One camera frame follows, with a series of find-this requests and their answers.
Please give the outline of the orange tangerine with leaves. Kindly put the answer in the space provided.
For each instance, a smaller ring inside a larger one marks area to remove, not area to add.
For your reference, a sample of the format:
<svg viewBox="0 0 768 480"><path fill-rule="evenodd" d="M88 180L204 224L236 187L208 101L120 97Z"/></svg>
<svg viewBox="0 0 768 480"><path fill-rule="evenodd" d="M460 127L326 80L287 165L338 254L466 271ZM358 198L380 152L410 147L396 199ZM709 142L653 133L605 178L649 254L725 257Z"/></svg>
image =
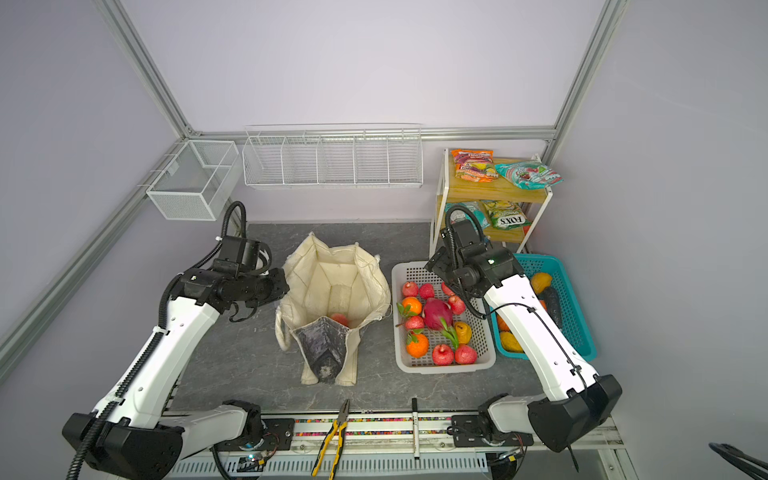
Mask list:
<svg viewBox="0 0 768 480"><path fill-rule="evenodd" d="M423 311L423 305L417 297L406 297L396 304L397 312L402 318L420 316Z"/></svg>

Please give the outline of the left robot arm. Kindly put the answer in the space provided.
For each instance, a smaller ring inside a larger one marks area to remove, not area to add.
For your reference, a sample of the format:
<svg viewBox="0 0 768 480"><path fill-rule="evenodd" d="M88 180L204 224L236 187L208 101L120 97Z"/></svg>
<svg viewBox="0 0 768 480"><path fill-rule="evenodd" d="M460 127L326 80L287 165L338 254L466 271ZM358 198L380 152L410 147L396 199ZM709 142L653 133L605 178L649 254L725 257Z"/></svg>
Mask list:
<svg viewBox="0 0 768 480"><path fill-rule="evenodd" d="M231 323L250 319L289 291L266 244L248 238L245 229L228 232L234 213L247 223L244 204L231 203L216 246L165 287L157 323L120 380L91 412L74 413L65 423L62 435L75 451L67 478L79 478L89 466L124 479L162 479L178 461L221 443L243 450L261 444L261 409L250 402L227 400L202 413L162 419L206 332L221 317Z"/></svg>

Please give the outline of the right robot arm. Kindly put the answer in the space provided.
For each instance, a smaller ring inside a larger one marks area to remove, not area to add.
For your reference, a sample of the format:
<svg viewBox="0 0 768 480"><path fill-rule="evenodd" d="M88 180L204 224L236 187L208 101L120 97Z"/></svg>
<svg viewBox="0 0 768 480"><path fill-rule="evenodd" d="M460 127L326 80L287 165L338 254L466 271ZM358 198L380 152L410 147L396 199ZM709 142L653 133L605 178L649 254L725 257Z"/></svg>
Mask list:
<svg viewBox="0 0 768 480"><path fill-rule="evenodd" d="M485 436L498 442L527 433L561 452L602 425L623 390L612 375L599 374L569 343L540 304L515 255L495 246L464 206L444 215L443 245L427 261L428 271L470 305L482 300L484 319L498 314L521 344L542 385L540 398L502 395L479 409Z"/></svg>

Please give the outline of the cream canvas grocery bag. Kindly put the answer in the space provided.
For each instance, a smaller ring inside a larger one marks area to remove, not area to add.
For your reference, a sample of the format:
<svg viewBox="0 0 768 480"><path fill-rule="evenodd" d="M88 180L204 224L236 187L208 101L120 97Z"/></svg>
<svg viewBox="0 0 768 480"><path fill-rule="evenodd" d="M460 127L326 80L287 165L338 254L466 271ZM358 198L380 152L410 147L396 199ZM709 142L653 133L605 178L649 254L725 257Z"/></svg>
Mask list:
<svg viewBox="0 0 768 480"><path fill-rule="evenodd" d="M391 303L380 257L357 243L330 247L311 233L283 270L290 291L275 314L280 349L299 346L305 385L355 385L362 329L382 320ZM346 315L349 326L332 320L333 313Z"/></svg>

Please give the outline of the magenta dragon fruit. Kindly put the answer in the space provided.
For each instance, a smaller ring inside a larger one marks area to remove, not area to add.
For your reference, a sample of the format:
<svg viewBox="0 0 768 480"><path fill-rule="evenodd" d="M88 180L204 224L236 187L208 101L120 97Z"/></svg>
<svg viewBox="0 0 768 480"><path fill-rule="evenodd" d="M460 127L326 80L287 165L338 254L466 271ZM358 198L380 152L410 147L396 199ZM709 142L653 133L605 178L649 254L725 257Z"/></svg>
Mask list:
<svg viewBox="0 0 768 480"><path fill-rule="evenodd" d="M430 298L423 307L424 324L431 330L453 325L453 312L448 302Z"/></svg>

